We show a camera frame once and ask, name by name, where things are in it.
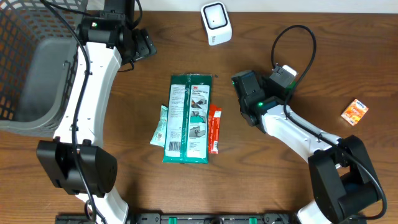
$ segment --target teal package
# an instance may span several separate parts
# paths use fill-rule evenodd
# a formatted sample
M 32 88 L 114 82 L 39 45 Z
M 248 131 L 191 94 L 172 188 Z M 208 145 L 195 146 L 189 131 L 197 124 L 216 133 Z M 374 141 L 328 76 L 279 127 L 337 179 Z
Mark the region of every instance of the teal package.
M 211 75 L 172 75 L 163 162 L 207 164 Z

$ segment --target wood grain surface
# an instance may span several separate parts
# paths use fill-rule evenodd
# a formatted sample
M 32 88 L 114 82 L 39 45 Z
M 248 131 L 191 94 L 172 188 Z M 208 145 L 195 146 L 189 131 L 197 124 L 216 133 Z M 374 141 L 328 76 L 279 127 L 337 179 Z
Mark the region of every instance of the wood grain surface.
M 386 191 L 386 216 L 398 223 L 398 15 L 230 13 L 231 41 L 210 47 L 197 12 L 144 12 L 157 55 L 119 73 L 104 124 L 104 149 L 118 159 L 116 187 L 134 211 L 261 213 L 295 211 L 312 199 L 307 164 L 279 140 L 249 127 L 239 112 L 231 76 L 271 70 L 276 38 L 293 24 L 309 26 L 318 41 L 313 67 L 291 101 L 316 126 L 365 143 Z M 276 62 L 302 73 L 312 43 L 304 30 L 280 40 Z M 210 73 L 211 102 L 223 109 L 219 149 L 208 165 L 163 164 L 149 141 L 168 104 L 170 76 Z M 357 126 L 340 117 L 355 98 L 369 111 Z M 53 223 L 59 213 L 82 213 L 83 203 L 56 189 L 36 158 L 39 138 L 0 132 L 0 223 Z M 377 203 L 364 212 L 374 215 Z

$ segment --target laundry basket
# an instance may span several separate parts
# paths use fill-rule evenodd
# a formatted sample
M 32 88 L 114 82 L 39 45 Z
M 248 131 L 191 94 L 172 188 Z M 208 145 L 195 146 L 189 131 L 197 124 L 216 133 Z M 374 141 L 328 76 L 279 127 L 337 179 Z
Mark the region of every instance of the laundry basket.
M 49 1 L 79 11 L 88 2 Z M 74 28 L 82 19 L 56 10 Z M 0 131 L 53 136 L 76 75 L 76 44 L 39 0 L 0 0 Z

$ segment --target white background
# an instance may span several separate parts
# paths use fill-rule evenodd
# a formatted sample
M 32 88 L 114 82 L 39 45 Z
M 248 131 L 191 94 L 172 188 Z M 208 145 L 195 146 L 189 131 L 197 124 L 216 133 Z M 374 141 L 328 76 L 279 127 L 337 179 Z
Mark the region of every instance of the white background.
M 203 5 L 210 2 L 213 1 L 141 0 L 141 5 L 145 11 L 200 11 Z M 398 0 L 222 0 L 221 2 L 229 12 L 398 13 Z M 89 0 L 88 9 L 102 9 L 103 3 L 104 0 Z

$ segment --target red packet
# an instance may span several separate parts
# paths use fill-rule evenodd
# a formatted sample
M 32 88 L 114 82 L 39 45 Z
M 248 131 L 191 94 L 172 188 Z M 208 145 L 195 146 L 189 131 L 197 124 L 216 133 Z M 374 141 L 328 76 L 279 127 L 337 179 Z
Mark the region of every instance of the red packet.
M 221 108 L 210 105 L 208 116 L 208 152 L 218 154 L 218 135 L 220 131 Z

